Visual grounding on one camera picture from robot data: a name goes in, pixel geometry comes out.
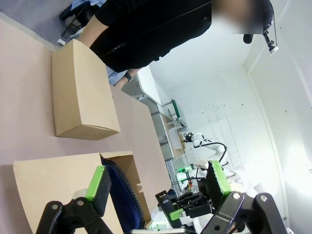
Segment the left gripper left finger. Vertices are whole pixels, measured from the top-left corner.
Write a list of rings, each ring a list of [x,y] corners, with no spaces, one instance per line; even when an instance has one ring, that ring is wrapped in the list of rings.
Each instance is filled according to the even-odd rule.
[[[85,195],[64,205],[60,201],[46,204],[36,233],[73,234],[84,228],[88,234],[111,234],[102,217],[112,182],[105,166],[97,166]]]

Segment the person hand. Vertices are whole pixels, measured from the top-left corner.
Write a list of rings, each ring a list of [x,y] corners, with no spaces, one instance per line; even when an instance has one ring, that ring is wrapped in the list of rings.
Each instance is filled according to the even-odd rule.
[[[123,77],[115,84],[115,87],[121,90],[122,87],[128,82],[129,82],[128,79],[126,77]]]

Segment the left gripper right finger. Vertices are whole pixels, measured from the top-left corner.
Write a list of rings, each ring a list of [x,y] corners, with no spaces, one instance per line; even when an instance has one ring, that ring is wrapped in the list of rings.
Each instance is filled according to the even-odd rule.
[[[252,234],[285,234],[287,228],[273,197],[259,193],[250,197],[246,193],[232,191],[219,161],[209,161],[205,187],[215,213],[203,228],[203,234],[232,234],[245,225]]]

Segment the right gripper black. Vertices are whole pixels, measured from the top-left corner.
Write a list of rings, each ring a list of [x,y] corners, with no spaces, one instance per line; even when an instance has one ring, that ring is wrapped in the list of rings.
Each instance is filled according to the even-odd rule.
[[[185,215],[195,218],[215,212],[211,198],[201,192],[195,194],[186,192],[177,197],[175,204],[178,210],[174,207],[166,191],[156,194],[155,197],[171,227],[181,227],[180,218],[185,217]]]

